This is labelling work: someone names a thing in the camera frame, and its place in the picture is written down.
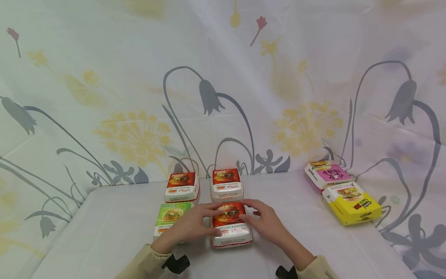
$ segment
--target dandelion print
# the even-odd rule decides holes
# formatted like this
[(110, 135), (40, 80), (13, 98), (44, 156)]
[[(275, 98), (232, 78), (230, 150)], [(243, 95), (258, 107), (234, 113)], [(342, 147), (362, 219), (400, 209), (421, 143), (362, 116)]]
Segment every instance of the dandelion print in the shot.
[(283, 118), (274, 121), (277, 131), (273, 132), (274, 142), (282, 144), (281, 151), (291, 157), (308, 154), (322, 148), (322, 138), (332, 138), (343, 121), (337, 117), (338, 112), (329, 109), (331, 103), (311, 102), (301, 104), (298, 109), (286, 109)]
[(10, 232), (17, 231), (21, 226), (21, 220), (15, 218), (14, 214), (18, 204), (18, 195), (14, 190), (8, 190), (6, 184), (6, 181), (0, 177), (0, 257), (8, 253), (11, 246), (16, 246), (44, 258), (45, 255), (31, 245), (6, 236)]
[(313, 86), (313, 83), (311, 82), (310, 77), (308, 76), (308, 74), (307, 74), (307, 72), (306, 72), (306, 69), (307, 69), (307, 68), (308, 68), (307, 60), (302, 60), (302, 61), (299, 63), (298, 73), (301, 74), (301, 75), (304, 75), (304, 76), (307, 78), (308, 83), (309, 83), (310, 86), (311, 86), (311, 91), (314, 92), (314, 86)]
[(164, 147), (171, 143), (169, 126), (155, 116), (147, 117), (144, 110), (111, 114), (111, 118), (101, 122), (93, 134), (101, 137), (102, 144), (111, 153), (119, 153), (127, 162), (135, 162), (145, 167), (156, 162), (164, 175), (168, 174), (159, 158), (165, 156)]
[(240, 25), (240, 14), (237, 11), (237, 0), (234, 0), (234, 12), (231, 15), (231, 26), (233, 28), (237, 28), (239, 27), (239, 25)]

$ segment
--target red label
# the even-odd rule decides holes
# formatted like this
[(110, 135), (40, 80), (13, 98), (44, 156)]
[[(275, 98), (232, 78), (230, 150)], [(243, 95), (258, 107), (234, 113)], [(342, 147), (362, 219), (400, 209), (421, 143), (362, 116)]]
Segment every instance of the red label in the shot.
[(222, 184), (228, 182), (240, 182), (239, 171), (237, 169), (212, 171), (212, 184)]
[(193, 186), (195, 184), (195, 173), (172, 173), (167, 183), (167, 188), (180, 186)]
[(242, 219), (240, 219), (240, 214), (246, 214), (246, 212), (245, 207), (241, 202), (222, 204), (217, 210), (224, 211), (224, 214), (212, 218), (214, 228), (224, 225), (244, 223)]

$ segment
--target white burger box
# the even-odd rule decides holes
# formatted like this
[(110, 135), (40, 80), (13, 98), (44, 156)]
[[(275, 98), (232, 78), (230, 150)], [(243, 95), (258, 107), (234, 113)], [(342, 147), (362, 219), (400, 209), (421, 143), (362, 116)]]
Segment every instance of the white burger box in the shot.
[(222, 232), (220, 237), (210, 237), (214, 248), (231, 248), (252, 243), (252, 228), (240, 219), (240, 214), (246, 214), (241, 202), (222, 204), (217, 210), (225, 213), (213, 217), (210, 227), (218, 228)]
[(237, 169), (212, 171), (210, 186), (214, 202), (227, 203), (243, 200), (243, 183)]
[(195, 172), (173, 173), (167, 183), (164, 200), (166, 203), (198, 202), (200, 179)]

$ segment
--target beige sleeve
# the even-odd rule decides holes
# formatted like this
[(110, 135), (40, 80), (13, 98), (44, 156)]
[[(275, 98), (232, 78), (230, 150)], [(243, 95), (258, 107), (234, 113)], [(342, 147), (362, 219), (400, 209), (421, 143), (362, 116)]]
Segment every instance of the beige sleeve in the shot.
[(164, 272), (161, 267), (170, 256), (157, 253), (150, 244), (145, 244), (115, 279), (156, 279)]
[(316, 259), (306, 269), (297, 272), (299, 279), (339, 279), (323, 256)]

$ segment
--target wrist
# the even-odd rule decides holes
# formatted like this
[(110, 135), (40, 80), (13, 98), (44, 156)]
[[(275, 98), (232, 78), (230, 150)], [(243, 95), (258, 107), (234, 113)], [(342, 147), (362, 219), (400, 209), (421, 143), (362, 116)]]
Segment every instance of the wrist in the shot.
[(166, 231), (152, 243), (151, 247), (157, 253), (170, 254), (178, 243), (179, 240)]
[(283, 233), (276, 243), (276, 245), (284, 252), (286, 252), (287, 249), (290, 247), (293, 247), (295, 243), (297, 242), (297, 239), (290, 234), (288, 231)]

